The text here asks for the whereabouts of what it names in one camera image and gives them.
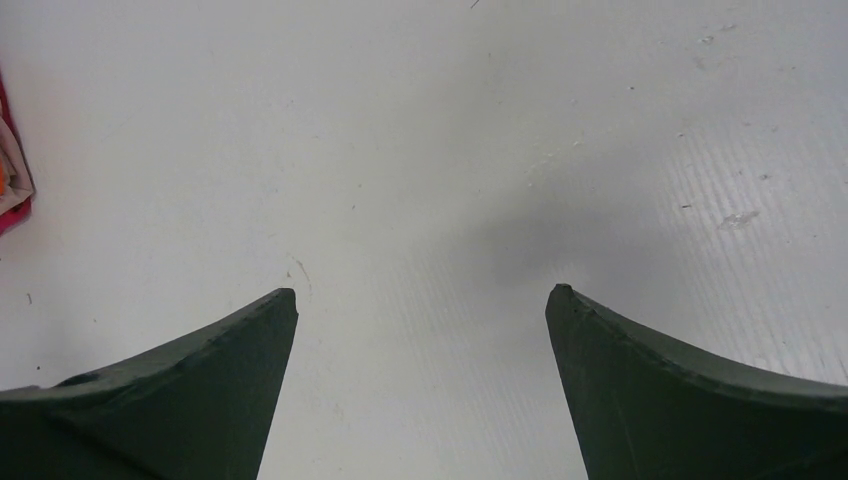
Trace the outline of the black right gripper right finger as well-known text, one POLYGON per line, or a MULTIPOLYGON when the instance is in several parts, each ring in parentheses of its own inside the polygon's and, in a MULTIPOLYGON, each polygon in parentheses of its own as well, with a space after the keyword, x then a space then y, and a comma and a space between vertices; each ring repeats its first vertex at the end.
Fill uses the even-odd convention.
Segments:
POLYGON ((847 390, 748 366, 567 284, 545 318, 592 479, 843 479, 847 390))

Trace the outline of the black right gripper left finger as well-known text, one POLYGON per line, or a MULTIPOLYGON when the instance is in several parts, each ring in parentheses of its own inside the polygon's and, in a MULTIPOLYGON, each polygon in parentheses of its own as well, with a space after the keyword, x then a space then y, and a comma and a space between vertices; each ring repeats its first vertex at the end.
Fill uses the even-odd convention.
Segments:
POLYGON ((5 479, 254 479, 298 313, 280 288, 55 386, 1 394, 5 479))

